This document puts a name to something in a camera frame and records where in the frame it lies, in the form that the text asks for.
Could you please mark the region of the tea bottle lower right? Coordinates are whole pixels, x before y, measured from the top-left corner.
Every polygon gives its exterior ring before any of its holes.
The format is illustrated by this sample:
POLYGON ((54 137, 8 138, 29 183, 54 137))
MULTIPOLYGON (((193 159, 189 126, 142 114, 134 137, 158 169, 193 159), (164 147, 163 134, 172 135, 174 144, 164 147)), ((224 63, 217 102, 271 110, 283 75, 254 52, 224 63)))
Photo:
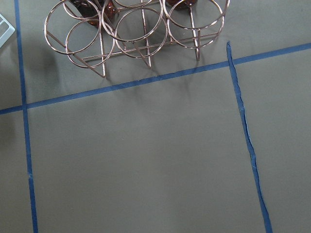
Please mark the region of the tea bottle lower right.
MULTIPOLYGON (((86 0, 71 0, 70 2, 78 10, 82 17, 98 19, 98 17, 96 17, 97 11, 86 0)), ((109 20, 113 20, 115 15, 118 13, 118 9, 112 0, 92 0, 91 2, 94 3, 96 6, 98 6, 98 2, 100 8, 104 8, 104 13, 109 20)))

